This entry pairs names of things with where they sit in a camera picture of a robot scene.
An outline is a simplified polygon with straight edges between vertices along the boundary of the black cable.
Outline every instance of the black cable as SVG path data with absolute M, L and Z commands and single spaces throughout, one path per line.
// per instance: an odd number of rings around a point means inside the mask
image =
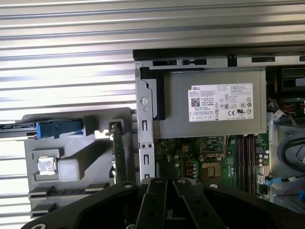
M 299 161 L 302 161 L 302 162 L 303 162 L 303 160 L 299 159 L 298 154 L 301 152 L 301 149 L 302 149 L 304 146 L 305 146 L 305 144 L 302 145 L 302 146 L 299 148 L 299 150 L 297 151 L 297 153 L 295 154 L 296 158 L 297 158 Z
M 301 178 L 301 177 L 305 177 L 305 175 L 300 175 L 300 176 L 295 176 L 295 178 Z M 290 182 L 290 180 L 288 178 L 282 178 L 282 182 Z
M 285 155 L 287 149 L 292 148 L 294 146 L 300 146 L 300 145 L 305 145 L 305 137 L 300 137 L 300 138 L 289 137 L 279 145 L 279 147 L 277 148 L 277 155 L 278 155 L 278 158 L 291 169 L 301 172 L 301 173 L 305 173 L 305 166 L 303 168 L 301 168 L 301 167 L 296 166 L 295 164 L 290 163 L 287 160 L 286 155 Z

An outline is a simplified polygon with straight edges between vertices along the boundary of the black plastic part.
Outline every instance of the black plastic part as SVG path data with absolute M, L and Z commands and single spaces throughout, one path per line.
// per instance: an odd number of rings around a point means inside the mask
M 252 57 L 252 63 L 275 62 L 275 56 Z
M 213 187 L 199 187 L 184 178 L 156 178 L 139 187 L 123 182 L 35 219 L 22 229 L 38 224 L 47 229 L 122 229 L 130 224 L 137 229 L 224 229 L 224 225 L 225 229 L 239 229 L 245 228 L 245 222 L 248 228 L 304 228 L 301 214 L 224 184 Z
M 109 221 L 101 216 L 111 217 L 108 214 L 114 211 L 116 217 L 122 218 L 124 203 L 137 191 L 136 184 L 122 182 L 39 217 L 21 229 L 31 229 L 38 224 L 47 225 L 47 229 L 87 229 L 97 225 L 100 228 L 119 228 L 121 221 Z
M 152 179 L 144 195 L 135 229 L 164 228 L 167 180 Z
M 237 67 L 237 56 L 236 54 L 229 54 L 227 56 L 228 67 Z
M 260 46 L 235 46 L 235 47 L 209 47 L 209 48 L 177 48 L 177 49 L 145 49 L 133 50 L 133 58 L 136 61 L 172 59 L 172 58 L 196 58 L 203 56 L 218 56 L 229 54 L 236 55 L 274 55 L 285 53 L 305 52 L 304 42 L 298 44 L 260 45 Z
M 183 60 L 182 61 L 182 65 L 190 65 L 190 64 L 207 65 L 207 59 L 196 59 L 194 61 L 190 61 L 190 60 Z
M 168 61 L 153 61 L 153 66 L 171 66 L 171 65 L 177 65 L 176 60 L 168 60 Z
M 183 203 L 194 222 L 195 228 L 227 228 L 203 193 L 196 190 L 189 180 L 175 179 L 173 185 L 176 188 L 178 196 L 182 198 Z

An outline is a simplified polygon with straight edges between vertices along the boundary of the motherboard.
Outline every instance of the motherboard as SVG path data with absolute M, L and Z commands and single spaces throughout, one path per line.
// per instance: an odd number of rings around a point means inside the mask
M 198 184 L 224 182 L 268 198 L 268 134 L 157 139 L 157 161 L 173 163 L 178 176 Z

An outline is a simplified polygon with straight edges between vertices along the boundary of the label sticker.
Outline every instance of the label sticker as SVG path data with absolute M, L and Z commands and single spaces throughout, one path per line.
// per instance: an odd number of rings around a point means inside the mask
M 288 178 L 288 180 L 289 180 L 290 182 L 295 182 L 296 180 L 298 180 L 298 178 L 296 178 L 296 177 L 291 177 L 291 178 Z
M 188 98 L 190 122 L 254 118 L 252 83 L 196 85 Z
M 283 115 L 284 115 L 284 112 L 282 110 L 278 110 L 273 115 L 273 120 L 278 121 L 280 119 L 280 117 L 282 117 Z

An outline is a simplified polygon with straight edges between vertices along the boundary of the screw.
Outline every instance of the screw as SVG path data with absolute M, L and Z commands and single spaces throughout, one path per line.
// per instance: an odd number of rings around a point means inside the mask
M 46 229 L 46 228 L 47 228 L 47 226 L 43 223 L 37 224 L 37 225 L 31 227 L 31 229 Z
M 218 185 L 216 185 L 216 184 L 210 184 L 210 188 L 218 189 Z
M 126 229 L 134 229 L 134 224 L 130 224 L 126 227 Z

